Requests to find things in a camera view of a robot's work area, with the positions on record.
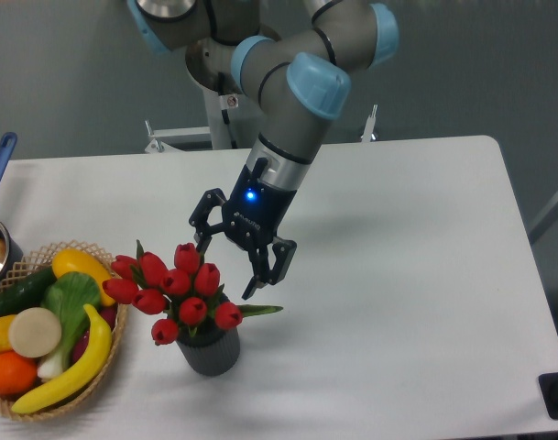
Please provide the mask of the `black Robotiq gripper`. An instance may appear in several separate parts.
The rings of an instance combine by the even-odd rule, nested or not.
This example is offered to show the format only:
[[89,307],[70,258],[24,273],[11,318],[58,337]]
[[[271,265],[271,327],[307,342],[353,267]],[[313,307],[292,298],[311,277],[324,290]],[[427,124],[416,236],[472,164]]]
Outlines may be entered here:
[[[278,228],[296,192],[275,188],[244,166],[227,201],[221,189],[208,190],[189,218],[198,252],[205,252],[212,237],[222,232],[247,252],[253,275],[243,300],[268,284],[276,285],[287,274],[297,243],[279,237]],[[222,207],[222,221],[210,225],[216,207]]]

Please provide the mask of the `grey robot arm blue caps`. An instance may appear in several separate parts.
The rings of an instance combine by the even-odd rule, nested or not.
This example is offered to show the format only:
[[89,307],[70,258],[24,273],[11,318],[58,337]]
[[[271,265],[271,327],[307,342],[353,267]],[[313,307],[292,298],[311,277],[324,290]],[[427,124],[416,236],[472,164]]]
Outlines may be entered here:
[[200,250],[218,233],[243,249],[251,297],[282,281],[296,251],[279,224],[351,90],[353,72],[390,59],[399,46],[393,13],[368,1],[309,1],[312,26],[285,39],[264,33],[256,1],[131,1],[155,51],[200,50],[195,81],[241,94],[264,122],[230,194],[207,191],[191,215]]

